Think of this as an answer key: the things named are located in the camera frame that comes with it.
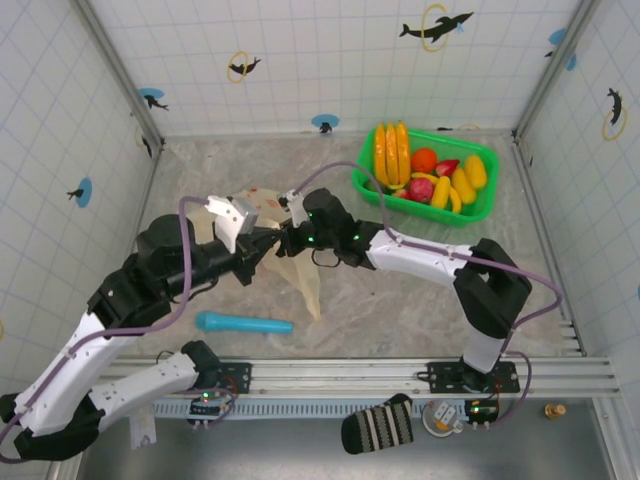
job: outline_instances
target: striped sock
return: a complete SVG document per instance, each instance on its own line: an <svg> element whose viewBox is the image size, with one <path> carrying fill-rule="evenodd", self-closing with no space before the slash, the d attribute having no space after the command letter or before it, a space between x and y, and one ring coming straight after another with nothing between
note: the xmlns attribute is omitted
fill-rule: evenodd
<svg viewBox="0 0 640 480"><path fill-rule="evenodd" d="M399 393L382 405L349 415L342 422L345 451L356 455L413 442L412 407L411 399Z"/></svg>

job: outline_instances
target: crumpled fabric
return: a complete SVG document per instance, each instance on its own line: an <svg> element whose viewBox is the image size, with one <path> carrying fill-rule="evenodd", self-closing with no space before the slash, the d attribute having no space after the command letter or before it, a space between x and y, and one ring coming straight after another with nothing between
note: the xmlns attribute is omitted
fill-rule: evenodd
<svg viewBox="0 0 640 480"><path fill-rule="evenodd" d="M232 195L234 198L246 198L260 211L256 226L276 228L280 223L291 218L277 200L279 192L265 188L242 190ZM204 207L187 215L193 223L198 243L210 242L214 239L212 222L215 215ZM320 274L318 267L311 260L311 251L305 250L293 258L276 256L278 242L260 262L267 270L276 272L304 296L307 310L317 322L322 320L320 312Z"/></svg>

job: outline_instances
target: green basket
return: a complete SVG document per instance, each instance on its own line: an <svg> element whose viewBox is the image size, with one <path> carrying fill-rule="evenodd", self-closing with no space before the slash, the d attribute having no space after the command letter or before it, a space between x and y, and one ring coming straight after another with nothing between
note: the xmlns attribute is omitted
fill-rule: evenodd
<svg viewBox="0 0 640 480"><path fill-rule="evenodd" d="M367 135L367 139L360 152L360 157L358 158L358 164L372 173L374 137L375 128ZM438 154L439 160L458 158L460 159L461 165L464 165L468 156L473 154L478 155L482 159L484 168L487 171L488 182L483 189L478 190L477 200L472 205L463 205L460 213L453 213L449 210L441 210L412 200L385 195L384 200L388 208L435 220L436 222L446 223L454 227L463 227L469 223L478 222L485 219L489 213L491 213L496 186L498 185L498 174L500 173L500 161L493 150L477 143L413 129L409 129L409 145L412 154L419 148L429 147ZM352 180L356 190L360 192L366 202L374 205L380 204L378 193L368 190L365 187L369 178L364 173L359 170L354 170Z"/></svg>

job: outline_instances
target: orange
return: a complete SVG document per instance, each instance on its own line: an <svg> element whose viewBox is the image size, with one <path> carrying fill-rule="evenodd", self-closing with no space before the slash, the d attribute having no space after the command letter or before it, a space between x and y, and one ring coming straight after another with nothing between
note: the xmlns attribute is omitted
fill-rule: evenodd
<svg viewBox="0 0 640 480"><path fill-rule="evenodd" d="M437 163L438 156L430 148L419 148L411 156L411 169L414 172L431 173Z"/></svg>

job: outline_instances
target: blue cylinder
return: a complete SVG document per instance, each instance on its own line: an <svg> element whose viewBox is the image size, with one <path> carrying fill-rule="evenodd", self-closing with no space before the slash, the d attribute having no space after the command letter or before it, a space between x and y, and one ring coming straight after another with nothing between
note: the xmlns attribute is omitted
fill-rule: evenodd
<svg viewBox="0 0 640 480"><path fill-rule="evenodd" d="M236 330L239 332L291 333L293 324L268 318L234 317L216 312L200 312L196 315L196 327L205 332Z"/></svg>

